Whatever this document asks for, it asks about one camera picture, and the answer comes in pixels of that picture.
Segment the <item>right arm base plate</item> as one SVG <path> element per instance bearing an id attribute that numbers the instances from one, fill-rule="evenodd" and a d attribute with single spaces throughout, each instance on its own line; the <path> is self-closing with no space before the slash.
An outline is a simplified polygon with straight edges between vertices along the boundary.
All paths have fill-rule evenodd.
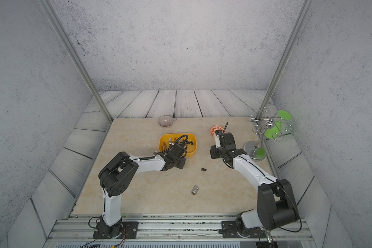
<path id="1" fill-rule="evenodd" d="M 262 227 L 246 228 L 238 221 L 222 221 L 218 233 L 225 239 L 265 239 L 266 233 Z"/>

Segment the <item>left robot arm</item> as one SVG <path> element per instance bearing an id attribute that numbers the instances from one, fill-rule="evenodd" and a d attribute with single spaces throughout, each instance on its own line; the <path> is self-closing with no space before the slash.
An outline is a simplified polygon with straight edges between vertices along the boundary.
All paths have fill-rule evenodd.
<path id="1" fill-rule="evenodd" d="M 167 171 L 173 167 L 183 169 L 189 144 L 194 145 L 195 142 L 184 134 L 171 143 L 169 148 L 150 157 L 130 156 L 124 151 L 118 153 L 98 175 L 103 190 L 104 208 L 93 238 L 125 238 L 121 214 L 122 194 L 133 177 L 138 173 Z"/>

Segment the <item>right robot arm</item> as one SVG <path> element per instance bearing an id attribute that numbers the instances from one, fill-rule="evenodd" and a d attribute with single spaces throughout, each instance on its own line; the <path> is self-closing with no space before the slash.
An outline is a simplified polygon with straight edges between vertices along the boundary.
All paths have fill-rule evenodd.
<path id="1" fill-rule="evenodd" d="M 210 148 L 212 159 L 242 174 L 257 191 L 257 208 L 242 212 L 236 218 L 236 230 L 241 237 L 264 228 L 282 229 L 284 225 L 300 221 L 301 217 L 290 182 L 277 179 L 257 165 L 247 152 L 238 149 L 231 133 L 215 131 L 215 145 Z"/>

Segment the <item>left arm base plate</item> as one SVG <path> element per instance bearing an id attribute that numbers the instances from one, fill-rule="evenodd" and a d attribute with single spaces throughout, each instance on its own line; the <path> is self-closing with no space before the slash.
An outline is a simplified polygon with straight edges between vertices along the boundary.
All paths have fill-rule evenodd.
<path id="1" fill-rule="evenodd" d="M 136 239 L 139 222 L 120 221 L 108 226 L 104 221 L 98 222 L 93 234 L 94 239 Z"/>

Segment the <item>silver rook chess piece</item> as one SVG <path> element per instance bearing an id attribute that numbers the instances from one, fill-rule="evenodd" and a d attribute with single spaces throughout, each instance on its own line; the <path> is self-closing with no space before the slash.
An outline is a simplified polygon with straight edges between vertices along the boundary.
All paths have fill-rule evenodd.
<path id="1" fill-rule="evenodd" d="M 199 187 L 197 185 L 195 185 L 191 191 L 191 194 L 192 195 L 196 195 L 198 193 L 198 190 L 199 190 Z"/>

